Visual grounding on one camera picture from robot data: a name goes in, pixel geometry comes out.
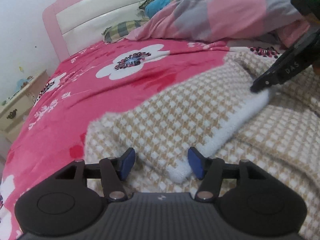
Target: bedsheet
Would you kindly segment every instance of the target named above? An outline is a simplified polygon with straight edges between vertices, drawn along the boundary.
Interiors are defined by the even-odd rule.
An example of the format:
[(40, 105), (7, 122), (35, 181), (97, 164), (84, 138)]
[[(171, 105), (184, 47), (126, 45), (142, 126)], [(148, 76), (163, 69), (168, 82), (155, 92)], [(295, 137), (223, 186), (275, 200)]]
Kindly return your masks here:
[(90, 121), (133, 109), (172, 84), (222, 65), (228, 51), (226, 41), (123, 40), (99, 42), (63, 61), (8, 153), (0, 186), (0, 239), (21, 234), (14, 205), (24, 192), (83, 158)]

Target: pink headboard frame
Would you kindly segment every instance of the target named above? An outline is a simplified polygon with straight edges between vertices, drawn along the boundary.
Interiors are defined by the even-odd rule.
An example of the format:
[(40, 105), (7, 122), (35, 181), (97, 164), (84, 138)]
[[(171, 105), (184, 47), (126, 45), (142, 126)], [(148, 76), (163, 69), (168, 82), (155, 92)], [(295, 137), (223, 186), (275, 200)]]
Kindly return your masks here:
[(69, 55), (67, 44), (63, 39), (56, 15), (80, 1), (81, 0), (57, 0), (42, 13), (45, 29), (60, 61), (69, 58), (71, 55)]

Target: drawer handle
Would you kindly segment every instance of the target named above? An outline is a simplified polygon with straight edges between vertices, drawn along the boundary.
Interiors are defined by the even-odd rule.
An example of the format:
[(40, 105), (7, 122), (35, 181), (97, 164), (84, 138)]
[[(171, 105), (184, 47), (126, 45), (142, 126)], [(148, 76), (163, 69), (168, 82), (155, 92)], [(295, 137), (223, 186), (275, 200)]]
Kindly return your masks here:
[(14, 109), (12, 112), (9, 113), (9, 115), (7, 116), (7, 119), (13, 119), (15, 118), (17, 115), (17, 109)]

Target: white wall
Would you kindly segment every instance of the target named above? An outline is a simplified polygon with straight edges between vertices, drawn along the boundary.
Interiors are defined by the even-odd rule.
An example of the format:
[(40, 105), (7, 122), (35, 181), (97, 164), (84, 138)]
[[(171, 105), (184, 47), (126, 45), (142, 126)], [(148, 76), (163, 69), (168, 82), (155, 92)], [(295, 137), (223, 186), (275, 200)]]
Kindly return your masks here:
[(43, 10), (55, 1), (0, 0), (0, 102), (12, 95), (17, 80), (42, 69), (51, 75), (57, 68), (42, 21)]

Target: blue gripper pad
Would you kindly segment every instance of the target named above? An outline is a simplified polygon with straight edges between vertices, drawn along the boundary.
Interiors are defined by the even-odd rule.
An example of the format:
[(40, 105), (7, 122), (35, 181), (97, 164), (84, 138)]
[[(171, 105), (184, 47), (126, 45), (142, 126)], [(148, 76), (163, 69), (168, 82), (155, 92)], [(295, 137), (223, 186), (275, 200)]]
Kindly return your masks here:
[(120, 170), (120, 176), (119, 176), (119, 179), (121, 181), (125, 180), (133, 165), (134, 165), (134, 162), (135, 162), (135, 159), (136, 159), (136, 152), (133, 148), (129, 148), (128, 149), (130, 152), (125, 152), (124, 155), (126, 155), (126, 157), (122, 160), (122, 163), (119, 167), (119, 170)]
[(196, 175), (197, 179), (200, 180), (204, 178), (204, 168), (201, 161), (202, 159), (204, 159), (202, 154), (198, 152), (196, 148), (190, 147), (188, 150), (188, 162), (193, 173)]

